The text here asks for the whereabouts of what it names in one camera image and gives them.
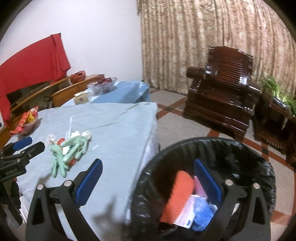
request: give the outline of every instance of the green leaves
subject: green leaves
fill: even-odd
[[[296,116],[296,101],[294,100],[294,96],[291,97],[288,91],[282,90],[281,86],[276,82],[273,76],[263,76],[259,79],[259,83],[263,88],[271,90],[274,97],[288,104],[291,108],[292,114]]]

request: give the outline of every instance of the potted plant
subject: potted plant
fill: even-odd
[[[296,101],[289,95],[286,90],[282,90],[281,86],[275,81],[271,75],[261,77],[259,82],[263,88],[263,96],[269,102],[274,101],[282,108],[287,108],[296,116]]]

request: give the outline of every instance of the dark wooden armchair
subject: dark wooden armchair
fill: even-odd
[[[188,91],[184,116],[201,116],[230,128],[243,141],[249,120],[260,96],[251,81],[253,57],[239,49],[209,47],[205,69],[189,67],[194,79]]]

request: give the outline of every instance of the wooden chair backrest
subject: wooden chair backrest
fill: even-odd
[[[66,87],[51,96],[52,102],[55,107],[60,107],[70,99],[74,98],[74,95],[78,92],[85,91],[87,85],[95,82],[94,79],[83,80],[76,84]]]
[[[253,57],[239,49],[209,47],[209,60],[205,70],[211,72],[214,86],[241,93],[251,79],[252,65]]]
[[[12,118],[9,120],[9,123],[8,123],[9,127],[4,127],[0,130],[0,148],[4,147],[6,145],[6,143],[9,141],[9,139],[11,138],[9,132],[11,130],[14,130],[17,127],[17,125],[22,117],[22,114],[16,117],[14,115],[14,111],[17,110],[19,107],[21,107],[23,104],[27,103],[32,98],[34,98],[35,96],[42,94],[43,92],[47,91],[48,89],[52,88],[53,86],[57,86],[64,81],[68,81],[69,78],[70,78],[70,76],[68,76],[62,80],[59,80],[52,85],[46,86],[46,87],[38,90],[37,92],[28,96],[26,99],[19,101],[13,108],[10,109],[10,113],[12,113]]]
[[[9,141],[9,139],[11,138],[9,132],[17,127],[21,117],[22,115],[19,115],[18,117],[14,118],[11,121],[11,127],[4,127],[0,130],[0,148],[3,148]]]

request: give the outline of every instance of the green glove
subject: green glove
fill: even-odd
[[[54,155],[54,164],[52,166],[52,176],[57,177],[58,170],[60,169],[63,177],[67,176],[69,166],[63,162],[63,151],[58,144],[53,144],[50,146],[50,151]]]
[[[68,163],[69,161],[71,161],[76,156],[76,154],[82,149],[82,147],[84,146],[84,142],[85,139],[83,136],[72,137],[62,142],[60,147],[72,146],[70,151],[68,151],[68,153],[64,155],[63,162]]]

